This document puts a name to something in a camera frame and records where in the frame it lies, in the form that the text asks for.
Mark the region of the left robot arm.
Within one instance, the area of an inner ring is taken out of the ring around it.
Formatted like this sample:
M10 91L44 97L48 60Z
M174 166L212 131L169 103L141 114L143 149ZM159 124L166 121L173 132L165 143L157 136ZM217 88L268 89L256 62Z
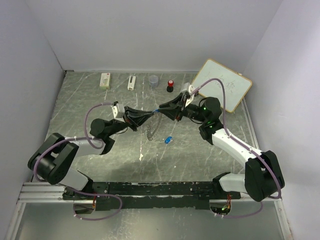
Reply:
M39 181L51 185L64 185L75 190L81 199L89 199L94 192L93 180L72 169L75 158L88 155L105 155L115 143L113 135L128 128L136 131L153 111L136 110L121 104L112 106L113 119L94 119L84 137L65 137L51 134L28 161L28 168Z

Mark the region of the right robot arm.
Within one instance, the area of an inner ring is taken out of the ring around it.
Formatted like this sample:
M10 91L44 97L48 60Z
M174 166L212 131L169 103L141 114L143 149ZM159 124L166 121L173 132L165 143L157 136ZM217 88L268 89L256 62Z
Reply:
M173 121L186 117L199 122L202 139L228 153L244 168L243 174L226 172L217 176L217 183L212 186L213 195L223 199L229 192L239 192L248 194L256 202L279 199L285 181L276 154L254 148L232 134L220 121L222 109L217 98L205 97L199 104L189 100L187 94L180 93L161 104L158 111Z

